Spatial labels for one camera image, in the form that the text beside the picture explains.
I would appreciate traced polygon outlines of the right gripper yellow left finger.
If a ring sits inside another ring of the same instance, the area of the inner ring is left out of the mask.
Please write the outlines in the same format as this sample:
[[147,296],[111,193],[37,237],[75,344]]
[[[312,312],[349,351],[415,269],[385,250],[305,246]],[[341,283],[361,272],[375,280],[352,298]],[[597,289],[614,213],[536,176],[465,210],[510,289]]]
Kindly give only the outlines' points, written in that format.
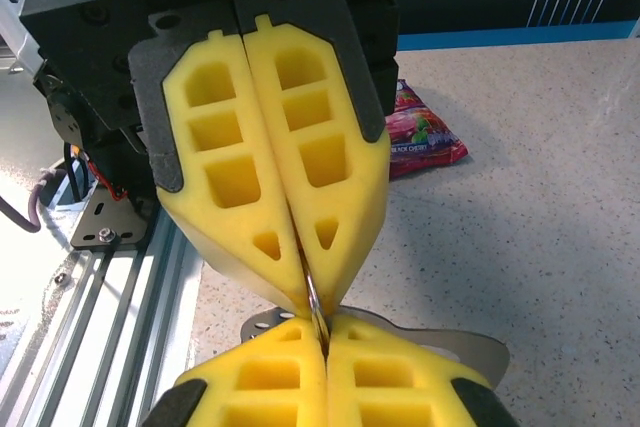
[[290,319],[181,374],[144,426],[326,426],[325,358]]

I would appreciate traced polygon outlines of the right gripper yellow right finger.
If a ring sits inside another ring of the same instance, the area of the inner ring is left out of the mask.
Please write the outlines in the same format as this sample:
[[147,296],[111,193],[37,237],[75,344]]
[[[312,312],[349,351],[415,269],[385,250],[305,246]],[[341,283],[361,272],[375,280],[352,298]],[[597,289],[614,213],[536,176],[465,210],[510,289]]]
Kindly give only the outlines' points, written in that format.
[[332,321],[329,426],[516,426],[477,371],[363,320]]

